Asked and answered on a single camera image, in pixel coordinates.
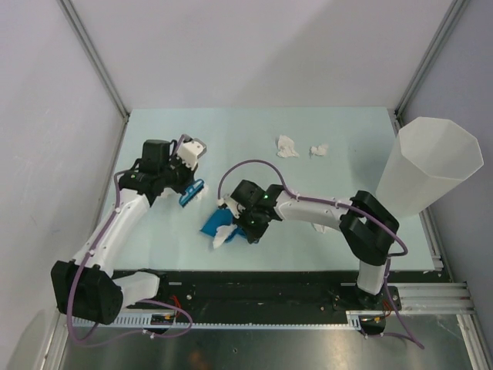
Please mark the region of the blue dustpan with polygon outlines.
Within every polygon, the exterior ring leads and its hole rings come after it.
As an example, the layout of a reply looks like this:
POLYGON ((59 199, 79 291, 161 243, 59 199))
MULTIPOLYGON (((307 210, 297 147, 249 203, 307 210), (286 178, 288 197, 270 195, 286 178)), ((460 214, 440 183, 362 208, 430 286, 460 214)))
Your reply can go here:
MULTIPOLYGON (((217 209, 202 226, 200 232, 209 237, 215 237, 219 227, 231 225, 233 225, 233 214, 231 211, 229 209, 217 209)), ((241 229, 237 228, 226 238, 225 243, 231 242, 235 237, 245 239, 246 235, 241 229)))

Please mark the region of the paper scrap back middle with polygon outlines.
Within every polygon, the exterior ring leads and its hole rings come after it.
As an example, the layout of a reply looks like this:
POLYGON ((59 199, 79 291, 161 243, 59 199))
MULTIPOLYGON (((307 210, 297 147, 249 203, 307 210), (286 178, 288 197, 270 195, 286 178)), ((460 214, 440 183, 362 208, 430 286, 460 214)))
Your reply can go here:
POLYGON ((298 158, 300 154, 294 149, 294 141, 285 135, 277 139, 277 156, 280 158, 298 158))

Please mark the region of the paper scrap centre back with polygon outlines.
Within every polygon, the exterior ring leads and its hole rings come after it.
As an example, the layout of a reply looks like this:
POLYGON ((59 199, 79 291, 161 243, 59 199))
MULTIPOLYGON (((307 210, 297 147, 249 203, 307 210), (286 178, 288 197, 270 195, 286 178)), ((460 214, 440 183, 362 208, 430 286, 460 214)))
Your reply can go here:
POLYGON ((236 225, 222 225, 216 229, 216 234, 213 238, 213 248, 217 249, 232 239, 236 234, 236 225))

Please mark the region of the white translucent waste bin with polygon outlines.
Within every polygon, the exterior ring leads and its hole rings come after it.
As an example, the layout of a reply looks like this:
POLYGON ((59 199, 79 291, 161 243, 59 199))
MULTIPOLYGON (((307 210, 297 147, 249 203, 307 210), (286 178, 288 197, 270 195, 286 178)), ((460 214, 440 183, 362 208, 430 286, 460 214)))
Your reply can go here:
POLYGON ((376 198, 395 217, 410 217, 484 165, 478 139, 449 119, 420 116, 396 136, 376 198))

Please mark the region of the paper scrap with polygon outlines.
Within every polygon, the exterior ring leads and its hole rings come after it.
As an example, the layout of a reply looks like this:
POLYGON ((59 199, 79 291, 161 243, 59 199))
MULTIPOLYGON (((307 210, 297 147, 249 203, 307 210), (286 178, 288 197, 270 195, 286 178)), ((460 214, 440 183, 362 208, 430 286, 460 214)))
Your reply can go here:
POLYGON ((312 226, 313 226, 314 230, 320 234, 325 234, 329 230, 328 226, 321 225, 321 224, 312 224, 312 226))
POLYGON ((216 234, 213 238, 213 248, 217 249, 232 239, 236 234, 236 225, 222 225, 216 229, 216 234))
POLYGON ((170 195, 173 195, 175 192, 170 189, 170 188, 166 188, 161 194, 160 194, 160 197, 162 198, 167 198, 168 196, 170 195))
POLYGON ((209 192, 209 186, 205 183, 203 188, 194 197, 195 201, 201 201, 209 192))
POLYGON ((294 141, 285 135, 277 139, 277 156, 280 158, 298 158, 300 154, 294 149, 294 141))
POLYGON ((326 143, 320 144, 318 146, 312 146, 310 148, 311 156, 326 156, 328 151, 328 145, 326 143))

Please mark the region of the paper scrap left front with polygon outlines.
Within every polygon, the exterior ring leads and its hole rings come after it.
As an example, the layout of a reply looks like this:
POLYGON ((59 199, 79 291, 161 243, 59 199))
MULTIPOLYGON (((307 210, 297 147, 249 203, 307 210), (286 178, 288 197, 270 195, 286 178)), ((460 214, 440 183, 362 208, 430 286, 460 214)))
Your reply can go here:
POLYGON ((161 194, 160 194, 160 197, 162 198, 167 198, 168 196, 170 195, 173 195, 175 192, 170 189, 170 188, 166 188, 161 194))

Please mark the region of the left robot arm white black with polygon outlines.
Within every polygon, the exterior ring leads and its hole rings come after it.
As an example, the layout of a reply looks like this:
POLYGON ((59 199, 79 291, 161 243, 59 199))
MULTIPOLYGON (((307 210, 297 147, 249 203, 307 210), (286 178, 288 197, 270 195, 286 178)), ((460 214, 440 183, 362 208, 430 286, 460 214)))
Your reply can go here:
POLYGON ((116 258, 165 190, 179 194, 180 205, 186 206, 203 189, 195 173, 205 152, 205 143, 187 135, 143 143, 141 156, 114 177, 116 200, 110 212, 70 261, 56 261, 51 270, 59 312, 109 325, 122 308, 143 300, 154 308, 169 302, 170 289, 148 269, 115 278, 116 258))

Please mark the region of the paper scrap front right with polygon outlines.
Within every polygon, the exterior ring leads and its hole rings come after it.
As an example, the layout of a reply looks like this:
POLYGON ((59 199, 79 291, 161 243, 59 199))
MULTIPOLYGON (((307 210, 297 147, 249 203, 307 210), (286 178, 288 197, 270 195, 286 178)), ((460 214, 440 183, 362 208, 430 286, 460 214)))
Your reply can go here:
POLYGON ((325 234, 329 230, 328 226, 321 225, 321 224, 312 224, 312 226, 313 226, 314 230, 320 234, 325 234))

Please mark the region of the blue hand brush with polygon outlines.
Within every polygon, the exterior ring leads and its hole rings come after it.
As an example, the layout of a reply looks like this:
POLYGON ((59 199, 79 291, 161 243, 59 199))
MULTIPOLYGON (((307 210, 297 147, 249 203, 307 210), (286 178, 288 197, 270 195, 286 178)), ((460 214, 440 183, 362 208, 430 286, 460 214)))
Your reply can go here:
POLYGON ((196 198, 204 189, 205 183, 203 179, 195 180, 181 194, 179 205, 185 207, 191 200, 196 198))

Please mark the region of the right aluminium frame post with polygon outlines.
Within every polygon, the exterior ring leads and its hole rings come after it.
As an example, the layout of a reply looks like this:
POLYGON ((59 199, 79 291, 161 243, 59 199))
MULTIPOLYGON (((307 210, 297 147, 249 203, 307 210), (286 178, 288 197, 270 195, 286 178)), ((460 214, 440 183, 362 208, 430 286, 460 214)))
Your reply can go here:
POLYGON ((397 119, 405 114, 469 4, 468 0, 451 2, 402 97, 394 108, 394 115, 397 119))

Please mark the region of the aluminium frame rail right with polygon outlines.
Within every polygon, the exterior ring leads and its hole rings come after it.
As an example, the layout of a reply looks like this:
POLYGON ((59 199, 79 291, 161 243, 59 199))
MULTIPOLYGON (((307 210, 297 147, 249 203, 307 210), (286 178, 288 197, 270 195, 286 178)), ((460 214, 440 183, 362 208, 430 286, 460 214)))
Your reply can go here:
POLYGON ((466 283, 397 284, 401 313, 406 315, 472 315, 475 305, 466 283))

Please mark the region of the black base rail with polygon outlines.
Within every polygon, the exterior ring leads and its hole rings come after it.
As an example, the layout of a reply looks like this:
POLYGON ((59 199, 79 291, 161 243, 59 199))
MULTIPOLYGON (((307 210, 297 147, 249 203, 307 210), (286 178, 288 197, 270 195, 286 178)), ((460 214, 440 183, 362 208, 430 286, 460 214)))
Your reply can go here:
POLYGON ((199 321, 321 324, 342 321, 349 311, 382 315, 401 307, 394 286, 381 290, 381 299, 372 308, 352 301, 354 272, 159 271, 158 275, 156 296, 134 308, 179 303, 199 321))

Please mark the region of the left aluminium frame post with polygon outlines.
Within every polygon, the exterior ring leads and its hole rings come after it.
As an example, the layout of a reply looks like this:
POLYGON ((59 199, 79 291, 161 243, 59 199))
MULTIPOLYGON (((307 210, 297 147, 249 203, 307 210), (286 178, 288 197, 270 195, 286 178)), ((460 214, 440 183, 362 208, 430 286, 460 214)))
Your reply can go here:
POLYGON ((79 41, 83 52, 86 54, 91 63, 99 81, 102 83, 103 89, 106 91, 109 99, 116 108, 120 117, 126 122, 129 118, 129 111, 120 96, 108 69, 105 66, 100 54, 97 51, 96 45, 88 33, 84 22, 79 15, 73 1, 58 0, 60 9, 70 25, 75 37, 79 41))

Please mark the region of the aluminium frame post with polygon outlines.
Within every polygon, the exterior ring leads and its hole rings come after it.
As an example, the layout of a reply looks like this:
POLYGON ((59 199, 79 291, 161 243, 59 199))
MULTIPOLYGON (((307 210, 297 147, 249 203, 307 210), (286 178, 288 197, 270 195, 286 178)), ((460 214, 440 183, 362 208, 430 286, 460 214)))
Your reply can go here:
POLYGON ((79 41, 83 52, 86 54, 91 63, 99 81, 102 83, 103 89, 106 91, 109 99, 116 108, 120 117, 126 122, 129 118, 129 111, 120 96, 108 69, 105 66, 100 54, 97 51, 96 45, 88 33, 84 22, 79 15, 73 1, 58 0, 60 9, 70 25, 75 37, 79 41))
POLYGON ((394 115, 397 119, 405 114, 469 4, 468 0, 451 2, 402 97, 394 108, 394 115))

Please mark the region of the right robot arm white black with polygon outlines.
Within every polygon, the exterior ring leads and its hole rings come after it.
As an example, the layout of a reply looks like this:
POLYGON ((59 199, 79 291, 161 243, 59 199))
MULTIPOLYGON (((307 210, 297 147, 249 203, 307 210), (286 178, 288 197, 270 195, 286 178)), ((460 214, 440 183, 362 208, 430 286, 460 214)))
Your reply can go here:
POLYGON ((302 221, 341 232, 359 260, 350 299, 364 309, 382 302, 386 263, 400 224, 367 191, 359 190, 348 200, 324 200, 296 197, 280 184, 263 190, 252 181, 242 180, 225 197, 225 204, 250 244, 260 240, 273 220, 302 221))

